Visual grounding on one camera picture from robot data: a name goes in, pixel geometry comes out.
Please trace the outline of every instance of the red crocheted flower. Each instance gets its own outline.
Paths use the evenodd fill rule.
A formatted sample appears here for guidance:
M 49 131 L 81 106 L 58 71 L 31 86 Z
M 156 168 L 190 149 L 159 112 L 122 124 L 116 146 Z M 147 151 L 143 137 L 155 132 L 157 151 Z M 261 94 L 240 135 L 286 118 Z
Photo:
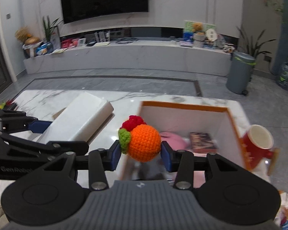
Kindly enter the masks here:
M 124 128 L 127 131 L 132 131 L 135 127 L 141 124 L 146 124 L 140 116 L 131 115 L 129 120 L 123 122 L 120 129 Z

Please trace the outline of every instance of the marble table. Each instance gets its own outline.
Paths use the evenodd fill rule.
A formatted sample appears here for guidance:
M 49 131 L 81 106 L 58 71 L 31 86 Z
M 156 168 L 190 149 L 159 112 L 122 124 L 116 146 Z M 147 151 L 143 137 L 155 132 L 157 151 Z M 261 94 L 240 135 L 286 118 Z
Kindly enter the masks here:
M 23 91 L 15 101 L 18 104 L 19 111 L 25 111 L 28 116 L 37 117 L 40 120 L 53 121 L 52 115 L 68 106 L 83 90 L 26 90 Z M 114 116 L 99 132 L 99 134 L 89 142 L 89 151 L 105 148 L 108 149 L 115 140 L 118 139 L 117 131 L 122 122 L 128 119 L 129 115 L 136 115 L 141 101 L 162 101 L 184 104 L 198 104 L 228 107 L 237 126 L 238 133 L 242 136 L 250 123 L 239 102 L 233 100 L 222 100 L 213 98 L 176 96 L 167 94 L 149 94 L 149 93 L 130 93 L 130 92 L 113 92 L 113 91 L 85 91 L 107 99 L 114 108 Z M 30 131 L 16 133 L 17 136 L 33 140 L 37 137 Z M 114 172 L 106 171 L 106 176 L 111 186 L 115 179 L 122 177 L 124 163 L 127 156 L 121 156 L 117 169 Z M 266 174 L 266 166 L 262 161 L 253 173 L 262 179 L 270 182 Z M 0 181 L 0 197 L 5 187 L 12 181 Z M 88 187 L 88 171 L 79 170 L 77 182 L 82 187 Z

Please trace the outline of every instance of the picture frame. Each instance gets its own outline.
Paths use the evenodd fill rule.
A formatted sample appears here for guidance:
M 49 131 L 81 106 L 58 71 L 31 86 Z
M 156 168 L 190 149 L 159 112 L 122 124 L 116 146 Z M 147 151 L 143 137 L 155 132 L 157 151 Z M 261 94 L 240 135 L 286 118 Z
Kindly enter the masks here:
M 77 46 L 84 46 L 85 45 L 85 41 L 86 41 L 86 38 L 79 39 Z
M 61 39 L 60 39 L 60 32 L 59 32 L 58 26 L 54 27 L 54 30 L 53 30 L 52 35 L 50 37 L 50 42 L 53 45 L 54 50 L 61 48 Z

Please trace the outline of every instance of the crocheted orange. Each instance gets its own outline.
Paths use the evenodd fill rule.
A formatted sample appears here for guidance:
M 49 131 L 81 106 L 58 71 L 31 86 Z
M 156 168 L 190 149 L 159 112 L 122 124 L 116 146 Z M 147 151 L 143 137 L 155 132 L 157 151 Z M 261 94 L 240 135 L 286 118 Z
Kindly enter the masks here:
M 152 160 L 161 150 L 159 132 L 150 125 L 141 124 L 131 132 L 128 154 L 139 162 Z
M 152 160 L 161 149 L 159 132 L 139 116 L 129 116 L 118 131 L 118 139 L 122 153 L 142 163 Z

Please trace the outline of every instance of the green crocheted leaf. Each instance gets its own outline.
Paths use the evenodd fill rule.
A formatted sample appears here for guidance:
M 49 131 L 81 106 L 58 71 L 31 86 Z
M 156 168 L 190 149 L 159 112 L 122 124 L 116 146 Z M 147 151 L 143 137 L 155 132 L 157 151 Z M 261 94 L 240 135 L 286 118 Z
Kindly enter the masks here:
M 131 134 L 126 129 L 122 128 L 118 130 L 118 140 L 121 145 L 121 152 L 127 154 L 128 144 L 131 140 Z

